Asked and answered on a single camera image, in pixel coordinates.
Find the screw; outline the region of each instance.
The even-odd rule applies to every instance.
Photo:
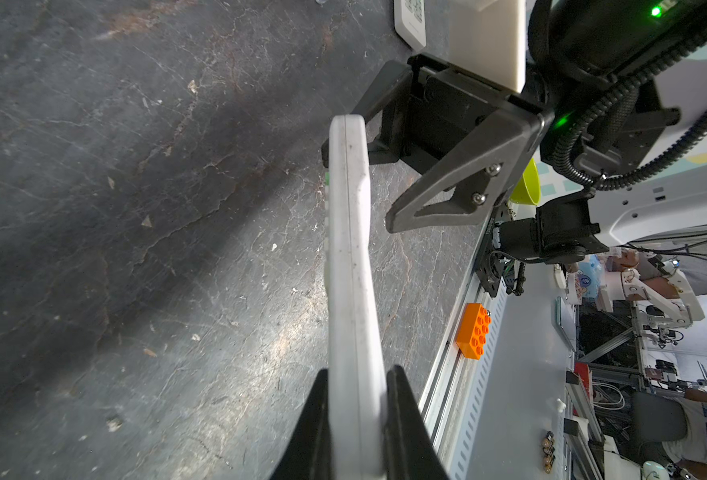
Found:
[[[500,167],[500,164],[492,164],[489,167],[487,167],[487,174],[490,177],[495,177],[497,174],[500,173],[500,170],[502,167]]]
[[[479,192],[475,192],[473,195],[471,195],[471,201],[474,202],[476,205],[483,205],[484,202],[487,201],[487,196],[480,194]]]

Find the dark stone surface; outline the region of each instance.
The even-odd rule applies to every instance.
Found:
[[[426,2],[445,48],[442,2]],[[326,364],[318,146],[409,49],[387,0],[0,1],[0,476],[265,478]],[[422,391],[478,228],[388,235]]]

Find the green led light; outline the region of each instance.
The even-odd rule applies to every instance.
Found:
[[[565,123],[567,123],[567,119],[569,118],[569,115],[565,115],[564,117],[561,117],[559,120],[556,121],[556,123],[553,124],[553,128],[559,128],[564,126]]]

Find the orange building block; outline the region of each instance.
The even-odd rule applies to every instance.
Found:
[[[465,358],[474,360],[482,358],[491,322],[489,312],[481,303],[465,305],[463,320],[460,322],[460,329],[455,338],[455,344],[463,352]]]

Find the gray chair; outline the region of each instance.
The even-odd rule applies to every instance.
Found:
[[[639,465],[647,460],[666,465],[670,460],[662,442],[681,440],[687,435],[684,409],[669,398],[649,393],[636,392],[632,401],[628,457]]]

